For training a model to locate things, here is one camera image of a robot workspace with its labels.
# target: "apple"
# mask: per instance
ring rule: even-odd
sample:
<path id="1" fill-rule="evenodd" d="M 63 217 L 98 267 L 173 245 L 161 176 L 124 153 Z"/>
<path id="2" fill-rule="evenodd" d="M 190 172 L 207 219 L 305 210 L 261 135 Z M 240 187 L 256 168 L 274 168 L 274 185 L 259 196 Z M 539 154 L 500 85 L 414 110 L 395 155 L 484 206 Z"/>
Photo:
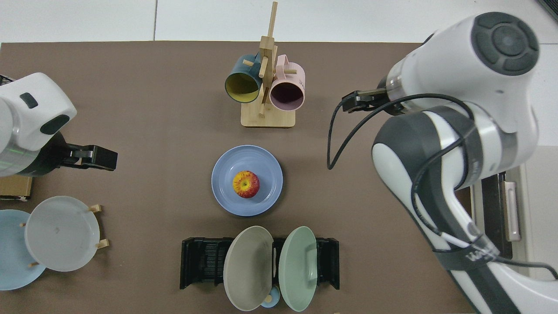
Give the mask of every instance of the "apple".
<path id="1" fill-rule="evenodd" d="M 259 191 L 258 176 L 249 170 L 237 173 L 233 178 L 233 189 L 242 198 L 251 198 Z"/>

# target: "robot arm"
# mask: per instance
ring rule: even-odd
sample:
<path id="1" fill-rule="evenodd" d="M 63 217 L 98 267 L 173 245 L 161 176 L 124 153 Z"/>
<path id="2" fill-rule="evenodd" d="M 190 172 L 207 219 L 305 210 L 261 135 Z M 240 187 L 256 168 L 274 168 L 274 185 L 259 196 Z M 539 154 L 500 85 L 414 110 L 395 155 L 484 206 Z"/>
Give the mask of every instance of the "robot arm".
<path id="1" fill-rule="evenodd" d="M 76 115 L 66 94 L 42 73 L 0 86 L 0 177 L 35 177 L 60 166 L 114 170 L 117 153 L 67 144 L 59 130 Z"/>
<path id="2" fill-rule="evenodd" d="M 537 58 L 525 23 L 485 13 L 433 34 L 379 89 L 353 92 L 340 104 L 349 112 L 388 106 L 396 115 L 374 141 L 376 171 L 480 313 L 558 313 L 558 281 L 502 264 L 454 194 L 533 153 L 538 129 L 526 89 Z"/>

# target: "light blue plate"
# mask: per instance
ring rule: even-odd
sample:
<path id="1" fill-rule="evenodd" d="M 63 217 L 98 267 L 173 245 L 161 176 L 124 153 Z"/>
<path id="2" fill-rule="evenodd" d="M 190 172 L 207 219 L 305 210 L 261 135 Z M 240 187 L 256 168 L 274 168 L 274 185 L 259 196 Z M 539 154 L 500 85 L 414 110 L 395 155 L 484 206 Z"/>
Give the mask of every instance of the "light blue plate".
<path id="1" fill-rule="evenodd" d="M 242 198 L 233 189 L 234 176 L 243 170 L 254 172 L 259 191 L 252 198 Z M 275 157 L 254 145 L 242 145 L 224 153 L 213 168 L 211 188 L 217 202 L 238 216 L 254 216 L 268 210 L 283 188 L 283 171 Z"/>
<path id="2" fill-rule="evenodd" d="M 28 265 L 35 260 L 25 245 L 29 214 L 16 210 L 0 211 L 0 290 L 14 290 L 32 283 L 45 270 L 43 265 Z"/>

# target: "brown tablecloth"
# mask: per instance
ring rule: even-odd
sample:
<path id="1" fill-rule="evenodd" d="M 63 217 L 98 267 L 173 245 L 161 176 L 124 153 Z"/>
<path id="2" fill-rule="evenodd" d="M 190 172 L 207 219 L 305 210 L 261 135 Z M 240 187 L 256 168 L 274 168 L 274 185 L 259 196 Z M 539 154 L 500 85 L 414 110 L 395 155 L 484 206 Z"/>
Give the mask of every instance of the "brown tablecloth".
<path id="1" fill-rule="evenodd" d="M 306 72 L 306 103 L 291 129 L 247 129 L 224 80 L 257 42 L 81 42 L 2 44 L 0 73 L 50 76 L 78 115 L 67 142 L 118 152 L 114 172 L 56 169 L 37 178 L 31 212 L 48 197 L 100 203 L 111 246 L 69 273 L 46 270 L 27 287 L 0 292 L 1 313 L 236 313 L 223 285 L 179 290 L 181 241 L 235 237 L 260 225 L 286 236 L 302 225 L 340 242 L 341 290 L 322 284 L 306 313 L 472 312 L 407 212 L 376 174 L 374 136 L 388 118 L 367 123 L 334 170 L 326 168 L 331 113 L 340 98 L 376 87 L 417 44 L 279 42 L 278 53 Z M 339 113 L 333 151 L 363 113 Z M 269 150 L 284 174 L 280 199 L 256 217 L 222 209 L 211 171 L 228 149 Z M 292 312 L 284 301 L 271 310 Z"/>

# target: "mug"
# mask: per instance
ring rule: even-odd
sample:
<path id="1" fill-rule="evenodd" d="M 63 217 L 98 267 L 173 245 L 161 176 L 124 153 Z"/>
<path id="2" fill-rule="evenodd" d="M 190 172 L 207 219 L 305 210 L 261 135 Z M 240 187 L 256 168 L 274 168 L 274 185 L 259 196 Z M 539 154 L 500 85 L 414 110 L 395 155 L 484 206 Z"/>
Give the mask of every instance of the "mug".
<path id="1" fill-rule="evenodd" d="M 289 62 L 287 55 L 277 57 L 275 77 L 270 88 L 270 101 L 283 111 L 297 110 L 304 103 L 306 75 L 302 67 Z"/>
<path id="2" fill-rule="evenodd" d="M 225 80 L 227 94 L 237 102 L 248 103 L 256 100 L 262 86 L 262 79 L 258 76 L 261 67 L 259 53 L 238 58 Z"/>

